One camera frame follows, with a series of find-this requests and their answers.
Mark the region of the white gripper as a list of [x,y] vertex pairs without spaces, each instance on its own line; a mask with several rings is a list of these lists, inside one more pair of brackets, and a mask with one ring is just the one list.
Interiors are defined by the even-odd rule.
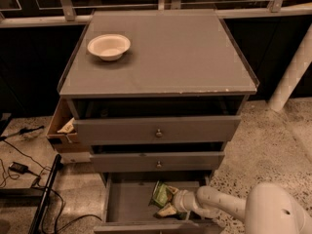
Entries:
[[179,190],[173,186],[168,186],[167,190],[171,194],[175,195],[173,198],[173,203],[168,203],[162,209],[160,209],[156,213],[157,217],[175,215],[177,211],[180,213],[195,212],[199,208],[194,191]]

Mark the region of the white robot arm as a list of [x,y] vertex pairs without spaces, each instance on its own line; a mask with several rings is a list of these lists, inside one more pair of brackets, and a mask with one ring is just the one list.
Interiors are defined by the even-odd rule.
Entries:
[[245,234],[312,234],[312,217],[281,186],[263,182],[246,199],[222,193],[208,185],[195,191],[162,184],[157,216],[193,212],[212,218],[222,210],[245,224]]

